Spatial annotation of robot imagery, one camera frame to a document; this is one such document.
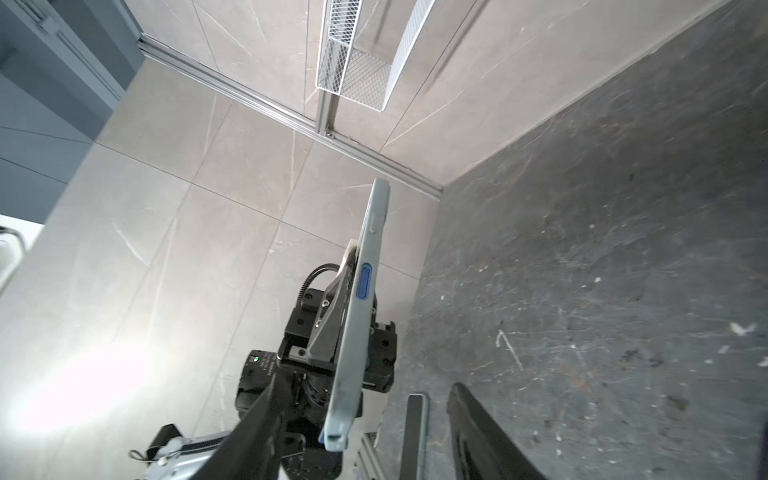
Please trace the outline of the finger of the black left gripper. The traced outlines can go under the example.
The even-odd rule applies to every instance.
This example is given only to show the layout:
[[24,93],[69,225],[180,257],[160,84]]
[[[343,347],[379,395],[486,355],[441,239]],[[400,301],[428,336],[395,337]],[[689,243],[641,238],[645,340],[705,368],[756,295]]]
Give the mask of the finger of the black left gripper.
[[349,241],[336,276],[324,291],[308,343],[310,363],[335,361],[355,276],[357,246],[356,240]]

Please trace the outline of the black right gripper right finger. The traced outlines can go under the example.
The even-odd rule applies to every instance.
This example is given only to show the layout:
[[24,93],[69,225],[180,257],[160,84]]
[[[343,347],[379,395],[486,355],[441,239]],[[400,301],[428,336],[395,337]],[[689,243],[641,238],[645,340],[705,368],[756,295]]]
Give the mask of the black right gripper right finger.
[[447,413],[457,479],[545,479],[466,385],[452,386]]

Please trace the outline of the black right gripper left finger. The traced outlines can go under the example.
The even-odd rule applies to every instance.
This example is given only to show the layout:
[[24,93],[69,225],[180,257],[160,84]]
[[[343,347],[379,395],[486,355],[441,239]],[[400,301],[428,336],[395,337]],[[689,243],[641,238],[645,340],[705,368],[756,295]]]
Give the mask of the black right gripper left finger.
[[290,381],[282,374],[274,376],[192,479],[277,479],[291,398]]

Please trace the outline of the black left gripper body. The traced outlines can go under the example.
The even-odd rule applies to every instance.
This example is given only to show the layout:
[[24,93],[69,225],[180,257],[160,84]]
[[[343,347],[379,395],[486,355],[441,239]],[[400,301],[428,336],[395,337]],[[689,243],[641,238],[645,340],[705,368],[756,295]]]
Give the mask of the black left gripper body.
[[[281,367],[332,378],[337,370],[344,334],[346,308],[335,299],[336,287],[323,292],[309,288],[294,307],[278,348]],[[379,393],[394,383],[398,336],[396,325],[377,321],[372,314],[367,332],[362,387]]]

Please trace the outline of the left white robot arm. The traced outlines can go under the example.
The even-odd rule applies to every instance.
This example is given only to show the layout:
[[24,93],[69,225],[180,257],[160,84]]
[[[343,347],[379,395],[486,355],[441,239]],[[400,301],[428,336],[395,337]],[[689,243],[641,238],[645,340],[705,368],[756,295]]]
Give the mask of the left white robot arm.
[[341,263],[325,263],[302,283],[280,347],[253,350],[244,363],[231,431],[185,437],[160,428],[144,451],[147,479],[335,479],[347,440],[324,430],[338,416],[332,399],[354,382],[340,365],[362,363],[362,390],[388,392],[394,383],[397,334],[376,321],[375,281],[380,250],[350,243]]

